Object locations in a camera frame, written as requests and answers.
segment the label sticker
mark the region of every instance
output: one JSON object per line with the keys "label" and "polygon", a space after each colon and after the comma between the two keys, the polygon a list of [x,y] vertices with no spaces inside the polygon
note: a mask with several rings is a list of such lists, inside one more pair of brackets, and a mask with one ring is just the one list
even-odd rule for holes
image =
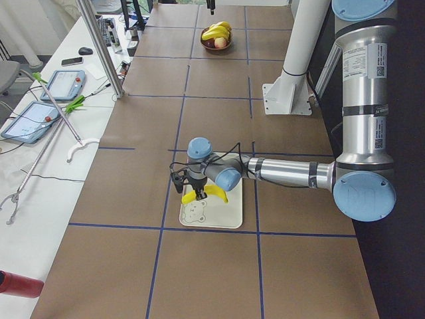
{"label": "label sticker", "polygon": [[386,43],[368,45],[367,60],[369,78],[386,78]]}
{"label": "label sticker", "polygon": [[369,118],[369,125],[372,131],[369,140],[369,149],[385,149],[385,117]]}
{"label": "label sticker", "polygon": [[367,47],[343,53],[343,81],[367,76]]}

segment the blue joint cap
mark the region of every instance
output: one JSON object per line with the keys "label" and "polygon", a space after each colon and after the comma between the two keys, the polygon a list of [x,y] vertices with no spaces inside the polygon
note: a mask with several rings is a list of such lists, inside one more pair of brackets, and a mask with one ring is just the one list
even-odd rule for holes
{"label": "blue joint cap", "polygon": [[228,167],[218,173],[215,178],[215,183],[224,191],[231,191],[236,185],[238,185],[240,178],[241,175],[236,168]]}
{"label": "blue joint cap", "polygon": [[360,22],[387,10],[394,0],[332,0],[334,14],[341,20]]}
{"label": "blue joint cap", "polygon": [[194,138],[189,142],[187,155],[194,160],[200,160],[211,154],[213,147],[206,138]]}
{"label": "blue joint cap", "polygon": [[357,221],[378,221],[391,213],[396,203],[396,191],[379,174],[352,171],[337,180],[333,198],[348,217]]}

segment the red bottle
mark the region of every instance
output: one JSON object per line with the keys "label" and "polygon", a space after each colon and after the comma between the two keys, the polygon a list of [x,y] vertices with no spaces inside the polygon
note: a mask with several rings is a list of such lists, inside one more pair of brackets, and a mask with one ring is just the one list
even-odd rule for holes
{"label": "red bottle", "polygon": [[0,293],[27,298],[40,296],[44,282],[0,270]]}

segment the banana bunch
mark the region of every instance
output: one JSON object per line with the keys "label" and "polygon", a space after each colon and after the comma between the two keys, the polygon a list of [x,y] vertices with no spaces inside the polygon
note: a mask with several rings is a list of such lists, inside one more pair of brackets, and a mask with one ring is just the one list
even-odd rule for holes
{"label": "banana bunch", "polygon": [[225,38],[226,41],[230,39],[230,32],[232,27],[227,21],[221,21],[212,24],[207,31],[202,34],[202,40],[207,41],[215,38]]}

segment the green grabber handle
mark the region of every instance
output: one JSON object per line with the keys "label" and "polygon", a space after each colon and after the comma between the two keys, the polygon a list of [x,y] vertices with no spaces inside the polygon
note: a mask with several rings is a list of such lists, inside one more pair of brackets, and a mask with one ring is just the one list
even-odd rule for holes
{"label": "green grabber handle", "polygon": [[41,78],[41,73],[40,72],[34,72],[33,73],[33,77],[37,80],[37,81],[39,81],[40,83],[45,83],[45,84],[47,84],[47,81],[45,81],[45,80],[43,80],[42,78]]}
{"label": "green grabber handle", "polygon": [[71,113],[76,108],[82,106],[83,101],[86,98],[83,95],[77,96],[70,104],[68,104],[65,108],[65,114]]}

